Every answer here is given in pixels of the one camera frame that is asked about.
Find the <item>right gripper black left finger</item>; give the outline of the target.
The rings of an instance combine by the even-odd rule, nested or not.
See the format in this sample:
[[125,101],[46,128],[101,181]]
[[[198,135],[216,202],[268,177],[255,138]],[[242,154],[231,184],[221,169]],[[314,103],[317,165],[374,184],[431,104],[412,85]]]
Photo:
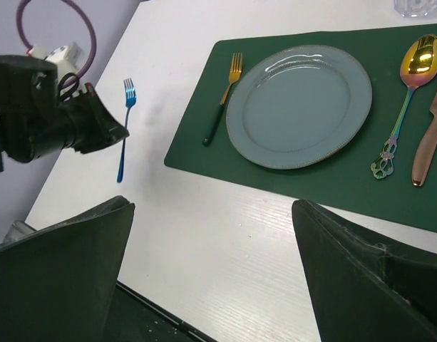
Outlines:
[[133,223],[122,196],[0,244],[0,341],[100,341]]

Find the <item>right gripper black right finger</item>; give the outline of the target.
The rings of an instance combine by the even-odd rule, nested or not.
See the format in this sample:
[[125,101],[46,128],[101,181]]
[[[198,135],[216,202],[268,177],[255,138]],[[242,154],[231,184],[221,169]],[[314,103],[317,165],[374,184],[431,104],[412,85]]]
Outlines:
[[437,341],[437,254],[305,199],[297,246],[323,341]]

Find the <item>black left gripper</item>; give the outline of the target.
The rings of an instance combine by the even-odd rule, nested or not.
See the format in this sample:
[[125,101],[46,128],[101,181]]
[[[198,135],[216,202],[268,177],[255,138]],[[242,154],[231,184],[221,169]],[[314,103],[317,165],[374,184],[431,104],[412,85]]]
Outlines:
[[3,156],[29,163],[72,148],[87,154],[129,136],[95,88],[74,73],[59,78],[54,63],[0,55],[0,172]]

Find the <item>blue metal fork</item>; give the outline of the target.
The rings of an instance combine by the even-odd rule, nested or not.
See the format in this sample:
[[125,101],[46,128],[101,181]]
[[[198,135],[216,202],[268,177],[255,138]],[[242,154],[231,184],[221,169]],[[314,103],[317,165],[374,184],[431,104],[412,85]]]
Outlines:
[[[136,95],[135,85],[131,78],[124,79],[123,85],[125,88],[125,106],[126,106],[125,129],[127,129],[130,110],[136,104],[137,95]],[[123,144],[120,152],[120,162],[118,168],[117,183],[121,183],[123,181],[124,166],[125,166],[125,144],[126,144],[126,140],[123,140]]]

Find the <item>rose gold knife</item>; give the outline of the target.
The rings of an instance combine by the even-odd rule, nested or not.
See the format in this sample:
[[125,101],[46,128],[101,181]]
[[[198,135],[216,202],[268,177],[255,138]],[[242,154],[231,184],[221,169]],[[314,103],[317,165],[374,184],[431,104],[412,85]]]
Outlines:
[[424,184],[426,176],[431,165],[434,153],[437,146],[437,92],[431,103],[430,113],[433,119],[425,131],[415,157],[413,159],[413,166],[411,171],[411,181],[415,187],[420,187]]

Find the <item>teal ceramic plate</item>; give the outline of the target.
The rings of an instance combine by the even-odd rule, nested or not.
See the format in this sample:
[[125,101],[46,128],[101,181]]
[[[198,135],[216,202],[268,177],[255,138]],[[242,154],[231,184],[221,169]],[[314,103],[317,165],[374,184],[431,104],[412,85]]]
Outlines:
[[345,147],[365,123],[372,98],[370,77],[350,53],[294,46],[242,77],[227,105],[227,134],[256,165],[299,169]]

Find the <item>gold fork with green handle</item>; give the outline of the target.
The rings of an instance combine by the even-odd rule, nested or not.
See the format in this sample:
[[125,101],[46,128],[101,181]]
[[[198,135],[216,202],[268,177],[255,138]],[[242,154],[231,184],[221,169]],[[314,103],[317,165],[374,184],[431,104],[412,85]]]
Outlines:
[[217,128],[220,124],[220,120],[225,109],[225,103],[230,93],[230,89],[240,79],[242,75],[242,70],[243,70],[243,53],[233,53],[232,61],[230,65],[230,72],[228,75],[228,85],[225,89],[224,95],[221,97],[220,104],[217,107],[217,110],[215,111],[209,130],[207,131],[207,134],[202,140],[202,144],[204,146],[210,146],[210,144],[212,143]]

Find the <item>iridescent gold spoon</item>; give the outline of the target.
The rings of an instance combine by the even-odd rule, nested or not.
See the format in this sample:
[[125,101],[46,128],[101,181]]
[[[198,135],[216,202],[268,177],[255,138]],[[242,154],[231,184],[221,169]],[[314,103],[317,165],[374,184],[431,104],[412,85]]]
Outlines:
[[389,138],[379,156],[371,163],[370,170],[375,179],[382,180],[394,172],[394,156],[410,100],[414,92],[432,81],[436,74],[437,36],[426,34],[411,45],[401,62],[399,75],[407,87],[407,93]]

